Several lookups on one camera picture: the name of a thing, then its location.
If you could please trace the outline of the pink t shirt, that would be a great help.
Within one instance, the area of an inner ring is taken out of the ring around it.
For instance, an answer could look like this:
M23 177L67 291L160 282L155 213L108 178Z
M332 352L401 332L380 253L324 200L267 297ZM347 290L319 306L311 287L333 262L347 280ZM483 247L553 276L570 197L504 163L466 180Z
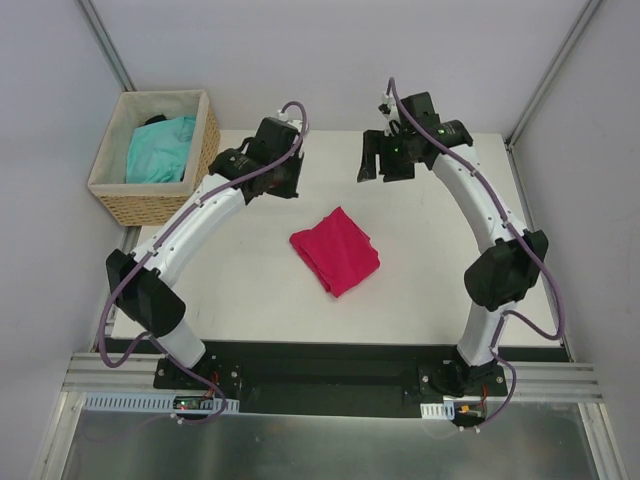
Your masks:
M313 228L293 233L289 242L334 298L358 286L380 267L379 253L370 237L341 207Z

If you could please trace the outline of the wicker basket with liner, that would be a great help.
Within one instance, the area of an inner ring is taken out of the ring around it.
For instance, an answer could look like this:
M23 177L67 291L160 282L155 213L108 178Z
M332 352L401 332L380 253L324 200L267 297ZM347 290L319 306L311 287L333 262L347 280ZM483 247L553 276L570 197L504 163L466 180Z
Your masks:
M134 130L157 115L196 117L182 180L127 183L126 160ZM162 225L195 192L218 153L219 143L220 131L206 91L123 92L103 136L88 189L122 226Z

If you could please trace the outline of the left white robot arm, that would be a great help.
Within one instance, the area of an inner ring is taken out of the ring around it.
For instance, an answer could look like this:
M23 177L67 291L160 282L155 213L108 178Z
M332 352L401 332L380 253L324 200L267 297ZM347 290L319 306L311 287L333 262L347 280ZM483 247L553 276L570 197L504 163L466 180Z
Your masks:
M173 287L209 236L254 198L296 197L305 135L301 120L284 113L264 118L239 147L215 157L195 192L152 237L130 253L116 249L106 260L110 305L179 362L176 375L188 388L204 387L212 367Z

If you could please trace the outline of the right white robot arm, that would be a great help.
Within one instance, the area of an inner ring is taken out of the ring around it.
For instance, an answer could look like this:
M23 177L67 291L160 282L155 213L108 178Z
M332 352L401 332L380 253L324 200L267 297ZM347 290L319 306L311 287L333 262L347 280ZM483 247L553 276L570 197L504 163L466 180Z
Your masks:
M549 241L503 203L481 170L472 135L459 120L442 121L429 93L401 100L385 93L378 109L386 126L364 132L357 180L409 180L416 165L425 165L453 196L476 241L479 256L463 277L471 299L464 332L451 360L428 375L440 394L473 394L498 372L493 353L501 317L535 286Z

